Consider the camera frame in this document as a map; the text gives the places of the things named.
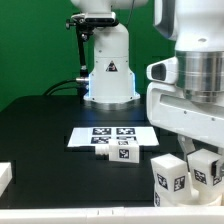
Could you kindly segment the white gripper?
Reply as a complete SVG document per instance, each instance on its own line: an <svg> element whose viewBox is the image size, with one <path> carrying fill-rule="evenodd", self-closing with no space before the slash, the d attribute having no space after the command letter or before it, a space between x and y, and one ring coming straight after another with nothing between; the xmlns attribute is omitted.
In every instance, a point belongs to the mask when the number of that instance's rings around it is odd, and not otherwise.
<svg viewBox="0 0 224 224"><path fill-rule="evenodd" d="M146 108L152 125L180 134L178 142L185 155L195 151L192 139L224 148L224 93L218 94L215 103L195 103L174 85L151 82Z"/></svg>

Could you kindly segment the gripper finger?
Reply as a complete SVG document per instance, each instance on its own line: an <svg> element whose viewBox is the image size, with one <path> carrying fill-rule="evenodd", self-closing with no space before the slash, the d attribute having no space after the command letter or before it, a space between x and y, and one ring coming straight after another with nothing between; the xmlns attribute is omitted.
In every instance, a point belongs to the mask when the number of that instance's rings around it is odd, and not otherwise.
<svg viewBox="0 0 224 224"><path fill-rule="evenodd" d="M218 160L215 160L212 163L211 174L214 177L223 177L224 176L224 157L220 157Z"/></svg>

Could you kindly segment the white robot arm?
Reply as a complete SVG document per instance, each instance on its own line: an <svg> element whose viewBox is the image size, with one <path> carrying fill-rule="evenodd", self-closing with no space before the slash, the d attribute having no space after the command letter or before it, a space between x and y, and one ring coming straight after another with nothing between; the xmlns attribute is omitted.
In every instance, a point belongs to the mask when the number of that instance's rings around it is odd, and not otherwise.
<svg viewBox="0 0 224 224"><path fill-rule="evenodd" d="M149 122L179 135L187 151L193 140L223 155L213 174L224 175L224 0L153 0L138 40L148 63Z"/></svg>

